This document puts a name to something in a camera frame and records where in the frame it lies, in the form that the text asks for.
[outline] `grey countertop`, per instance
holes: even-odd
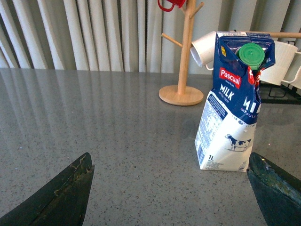
[[[0,216],[84,152],[95,165],[85,226],[263,226],[246,173],[202,171],[205,100],[160,100],[178,76],[0,69]],[[211,75],[189,75],[204,92]],[[253,150],[301,178],[300,105],[263,104]]]

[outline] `milk carton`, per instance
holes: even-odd
[[[246,47],[248,43],[261,48]],[[202,170],[246,171],[261,106],[260,74],[273,64],[275,43],[268,34],[216,34],[213,88],[195,139]]]

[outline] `pascual logo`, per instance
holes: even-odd
[[[236,88],[238,88],[238,89],[240,88],[241,78],[238,75],[235,75],[235,74],[232,74],[231,72],[228,72],[223,67],[220,68],[220,78],[229,80],[229,81],[231,81],[232,83],[235,84]]]

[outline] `curtain fold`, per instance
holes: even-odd
[[[98,68],[100,71],[110,71],[108,45],[104,27],[103,6],[99,0],[89,0],[91,23],[95,41]]]
[[[30,12],[28,1],[13,0],[19,22],[27,43],[34,68],[47,69],[48,65],[43,53],[42,45],[38,37],[33,16]]]
[[[29,59],[22,45],[20,35],[17,31],[15,22],[9,10],[6,0],[0,0],[0,14],[12,43],[12,48],[15,50],[17,60],[21,68],[31,68]]]
[[[301,30],[301,1],[203,2],[193,40],[218,30]],[[184,15],[177,6],[163,12],[156,0],[0,0],[0,17],[0,67],[179,72],[181,48],[161,37],[182,41]],[[300,39],[280,41],[301,48]],[[189,73],[211,72],[190,57]]]
[[[87,61],[82,31],[80,28],[76,2],[74,0],[64,0],[64,5],[72,41],[76,69],[88,71],[89,65]]]

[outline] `wooden peg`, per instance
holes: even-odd
[[[194,12],[189,16],[189,19],[193,18],[194,15],[204,6],[204,3],[201,2],[198,7],[194,10]]]
[[[293,32],[249,32],[249,33],[270,34],[272,38],[301,39],[301,33],[293,33]]]
[[[167,34],[162,33],[161,36],[163,38],[166,38],[167,40],[171,41],[173,44],[176,44],[179,47],[183,47],[183,45],[181,43],[179,43],[178,41],[174,40],[172,37],[168,36]]]

